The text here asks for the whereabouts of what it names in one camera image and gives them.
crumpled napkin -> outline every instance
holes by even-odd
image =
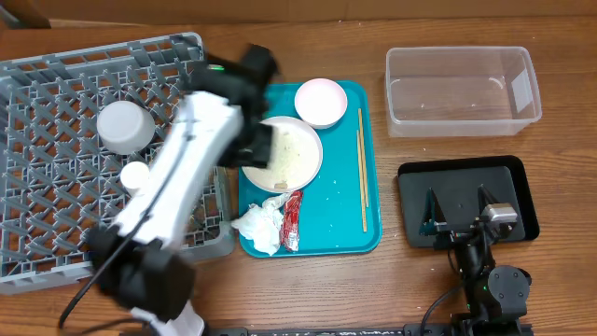
[[[232,228],[241,235],[252,240],[255,250],[270,256],[280,248],[280,229],[284,223],[284,216],[280,208],[290,199],[292,192],[271,197],[263,202],[249,205],[249,210],[242,217],[232,221]]]

wooden table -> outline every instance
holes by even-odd
[[[457,279],[444,253],[405,240],[396,170],[409,161],[513,154],[522,159],[541,235],[499,245],[499,264],[533,276],[528,315],[536,335],[597,334],[597,19],[473,19],[246,24],[4,31],[0,59],[82,49],[194,31],[211,52],[240,55],[252,42],[274,51],[286,81],[352,79],[368,92],[382,204],[383,238],[371,253],[311,259],[252,259],[238,246],[197,265],[193,303],[213,327],[249,329],[401,326],[417,322]],[[390,138],[383,95],[391,47],[524,46],[533,59],[543,118],[520,134],[490,138]],[[0,298],[0,334],[52,335],[79,289],[60,287]],[[432,321],[465,309],[447,301]],[[92,290],[68,326],[127,315]]]

dish rack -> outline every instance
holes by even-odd
[[[0,294],[73,284],[91,272],[84,249],[130,196],[118,174],[151,163],[173,120],[181,77],[203,59],[194,33],[167,35],[0,62]],[[156,121],[152,143],[120,156],[103,147],[96,120],[117,100]],[[215,167],[191,214],[181,254],[193,261],[234,248],[226,171]]]

chopstick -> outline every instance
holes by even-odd
[[[369,207],[369,187],[367,182],[367,157],[365,156],[365,136],[363,135],[363,112],[358,109],[358,129],[361,138],[361,165],[363,166],[363,179],[365,183],[365,205]]]
[[[361,151],[361,136],[360,132],[356,130],[356,151],[358,152],[358,181],[361,186],[361,214],[363,215],[363,232],[367,232],[367,214],[365,213],[365,192],[363,182],[363,152]]]

blue tray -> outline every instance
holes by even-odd
[[[282,246],[273,257],[323,256],[346,253],[367,253],[382,239],[380,193],[375,169],[375,153],[367,95],[359,84],[339,81],[348,96],[348,109],[342,119],[327,130],[316,130],[324,146],[324,161],[318,176],[304,190],[298,220],[298,252]],[[270,112],[266,118],[289,116],[298,118],[294,99],[301,83],[271,85],[267,98]],[[367,157],[369,208],[366,210],[368,230],[363,232],[361,196],[356,151],[358,109],[363,112],[363,132]],[[239,210],[244,214],[249,204],[261,205],[274,194],[254,186],[239,170]],[[253,241],[240,237],[244,250],[256,258],[270,256],[254,249]]]

